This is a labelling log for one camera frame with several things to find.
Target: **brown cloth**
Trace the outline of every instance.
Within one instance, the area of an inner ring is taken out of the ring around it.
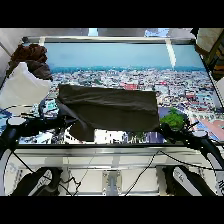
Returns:
[[[28,71],[31,72],[36,78],[43,80],[53,81],[53,77],[50,72],[50,68],[45,63],[40,63],[37,61],[26,60]],[[6,77],[8,78],[12,71],[18,66],[20,62],[10,61],[9,69],[6,71]]]
[[[153,131],[159,127],[155,92],[60,84],[56,102],[62,114],[77,119],[69,133],[80,141],[94,141],[94,129]]]
[[[18,66],[20,62],[26,62],[28,71],[36,78],[53,81],[47,61],[47,49],[38,44],[30,44],[29,46],[19,45],[11,56],[9,69],[6,71],[6,77]]]

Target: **green tree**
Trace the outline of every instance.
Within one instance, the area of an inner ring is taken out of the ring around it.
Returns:
[[[184,117],[177,113],[177,109],[171,107],[169,114],[161,118],[160,123],[167,123],[173,129],[180,129],[183,126]]]

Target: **blue sky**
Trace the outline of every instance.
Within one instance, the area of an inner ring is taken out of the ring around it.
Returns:
[[[166,44],[45,43],[52,67],[171,66]],[[176,66],[204,68],[192,45],[173,45]]]

